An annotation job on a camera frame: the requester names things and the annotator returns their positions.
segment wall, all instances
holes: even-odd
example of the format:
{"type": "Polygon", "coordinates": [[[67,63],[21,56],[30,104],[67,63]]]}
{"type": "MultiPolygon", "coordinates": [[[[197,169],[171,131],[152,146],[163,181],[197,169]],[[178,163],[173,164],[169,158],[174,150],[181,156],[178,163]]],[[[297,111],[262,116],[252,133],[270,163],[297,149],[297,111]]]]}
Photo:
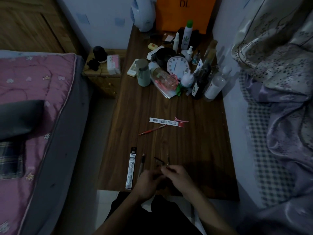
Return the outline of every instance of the wall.
{"type": "Polygon", "coordinates": [[[132,21],[132,0],[57,0],[84,48],[127,49],[132,21]],[[124,26],[115,25],[115,18],[124,19],[124,26]]]}
{"type": "Polygon", "coordinates": [[[257,207],[262,207],[259,189],[256,185],[253,152],[247,128],[247,102],[243,99],[239,88],[239,66],[233,60],[230,52],[234,36],[254,0],[222,0],[214,27],[213,36],[218,41],[217,62],[219,65],[229,65],[233,68],[230,81],[223,89],[224,106],[229,129],[233,161],[238,181],[240,200],[248,196],[257,207]]]}

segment pink bedspread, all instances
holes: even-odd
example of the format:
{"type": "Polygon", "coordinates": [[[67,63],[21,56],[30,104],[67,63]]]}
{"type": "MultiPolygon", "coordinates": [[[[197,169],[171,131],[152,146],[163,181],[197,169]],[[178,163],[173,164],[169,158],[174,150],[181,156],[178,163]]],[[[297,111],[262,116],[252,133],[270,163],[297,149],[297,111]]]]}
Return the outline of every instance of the pink bedspread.
{"type": "Polygon", "coordinates": [[[24,177],[0,180],[0,234],[19,233],[54,122],[71,90],[75,63],[75,54],[0,59],[0,104],[45,100],[42,122],[26,141],[24,177]]]}

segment black speaker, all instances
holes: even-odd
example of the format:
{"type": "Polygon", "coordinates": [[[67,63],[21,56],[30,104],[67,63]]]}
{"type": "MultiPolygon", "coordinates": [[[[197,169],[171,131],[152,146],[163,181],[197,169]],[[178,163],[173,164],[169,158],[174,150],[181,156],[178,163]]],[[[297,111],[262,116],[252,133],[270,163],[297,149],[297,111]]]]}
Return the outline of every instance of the black speaker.
{"type": "Polygon", "coordinates": [[[105,52],[104,48],[101,46],[96,46],[94,47],[94,55],[95,55],[95,59],[99,62],[99,63],[105,63],[107,60],[107,53],[105,52]]]}

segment bed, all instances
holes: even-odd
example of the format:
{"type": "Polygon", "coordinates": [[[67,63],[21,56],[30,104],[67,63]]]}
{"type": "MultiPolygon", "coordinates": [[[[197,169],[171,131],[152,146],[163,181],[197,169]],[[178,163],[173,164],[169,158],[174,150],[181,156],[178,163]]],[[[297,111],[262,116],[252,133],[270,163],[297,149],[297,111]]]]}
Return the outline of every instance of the bed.
{"type": "Polygon", "coordinates": [[[42,121],[25,141],[23,176],[0,180],[0,234],[51,234],[93,88],[81,75],[84,51],[54,0],[0,0],[0,8],[0,104],[45,101],[42,121]]]}

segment tiled floor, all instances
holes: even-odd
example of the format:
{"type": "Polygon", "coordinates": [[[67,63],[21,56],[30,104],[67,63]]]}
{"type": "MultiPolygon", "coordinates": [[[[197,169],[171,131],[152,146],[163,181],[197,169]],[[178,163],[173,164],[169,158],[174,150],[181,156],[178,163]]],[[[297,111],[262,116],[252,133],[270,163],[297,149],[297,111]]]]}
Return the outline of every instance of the tiled floor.
{"type": "MultiPolygon", "coordinates": [[[[84,137],[77,157],[68,196],[56,226],[56,234],[91,235],[106,219],[116,191],[97,190],[98,173],[107,141],[115,100],[93,100],[84,137]]],[[[211,200],[220,214],[236,227],[248,212],[256,209],[245,190],[239,186],[241,202],[211,200]]],[[[192,220],[191,205],[183,197],[170,196],[182,212],[192,220]]],[[[150,210],[151,201],[142,206],[150,210]]],[[[195,212],[195,225],[204,233],[195,212]]]]}

